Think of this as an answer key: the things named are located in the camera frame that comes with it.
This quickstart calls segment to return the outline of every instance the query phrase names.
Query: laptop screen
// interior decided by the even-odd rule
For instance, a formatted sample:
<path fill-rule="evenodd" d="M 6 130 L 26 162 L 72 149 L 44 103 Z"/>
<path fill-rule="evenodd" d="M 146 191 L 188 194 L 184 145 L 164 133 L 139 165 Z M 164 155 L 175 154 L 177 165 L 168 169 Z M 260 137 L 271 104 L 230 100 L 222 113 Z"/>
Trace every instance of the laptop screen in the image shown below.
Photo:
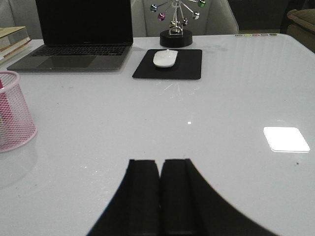
<path fill-rule="evenodd" d="M 133 42 L 130 0 L 36 0 L 45 44 Z"/>

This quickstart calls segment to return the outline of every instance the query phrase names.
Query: mouse pad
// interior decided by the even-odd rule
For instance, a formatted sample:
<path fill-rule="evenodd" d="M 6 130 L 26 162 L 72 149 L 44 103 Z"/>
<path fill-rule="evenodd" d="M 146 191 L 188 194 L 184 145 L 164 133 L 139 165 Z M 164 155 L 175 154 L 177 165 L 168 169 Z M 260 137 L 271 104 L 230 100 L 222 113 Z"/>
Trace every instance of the mouse pad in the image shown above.
<path fill-rule="evenodd" d="M 153 64 L 153 57 L 157 51 L 161 50 L 163 49 L 149 49 L 133 77 L 138 79 L 174 80 L 198 80 L 201 78 L 202 50 L 175 49 L 178 51 L 175 64 L 169 68 L 159 68 Z"/>

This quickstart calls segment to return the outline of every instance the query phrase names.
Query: white desk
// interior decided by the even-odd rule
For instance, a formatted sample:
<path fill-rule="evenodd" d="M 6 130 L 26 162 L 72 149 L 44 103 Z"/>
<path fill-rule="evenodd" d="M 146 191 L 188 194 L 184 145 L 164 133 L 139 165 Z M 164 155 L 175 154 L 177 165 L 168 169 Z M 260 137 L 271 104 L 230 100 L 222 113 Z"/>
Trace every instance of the white desk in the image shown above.
<path fill-rule="evenodd" d="M 118 72 L 21 73 L 38 133 L 0 154 L 1 236 L 85 236 L 129 159 L 172 158 L 273 232 L 315 235 L 315 54 L 280 34 L 193 40 L 198 81 L 132 78 L 158 38 L 136 38 Z M 297 127 L 311 151 L 271 151 L 266 126 Z"/>

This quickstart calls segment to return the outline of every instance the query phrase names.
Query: white mouse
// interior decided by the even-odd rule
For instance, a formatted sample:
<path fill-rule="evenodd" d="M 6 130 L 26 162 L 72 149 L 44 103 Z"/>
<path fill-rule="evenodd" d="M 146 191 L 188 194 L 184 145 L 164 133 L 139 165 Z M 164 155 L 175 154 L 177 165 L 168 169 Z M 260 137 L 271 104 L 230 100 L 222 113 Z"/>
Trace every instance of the white mouse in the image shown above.
<path fill-rule="evenodd" d="M 153 57 L 153 63 L 157 67 L 167 68 L 175 64 L 178 51 L 175 50 L 161 50 L 157 51 Z"/>

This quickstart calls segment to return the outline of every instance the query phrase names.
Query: pink mesh pencil holder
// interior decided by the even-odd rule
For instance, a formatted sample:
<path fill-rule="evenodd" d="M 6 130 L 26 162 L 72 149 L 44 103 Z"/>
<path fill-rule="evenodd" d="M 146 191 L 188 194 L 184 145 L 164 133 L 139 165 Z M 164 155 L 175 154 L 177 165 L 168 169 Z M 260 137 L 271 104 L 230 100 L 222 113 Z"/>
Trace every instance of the pink mesh pencil holder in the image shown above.
<path fill-rule="evenodd" d="M 0 71 L 0 152 L 27 143 L 37 132 L 19 80 L 16 72 Z"/>

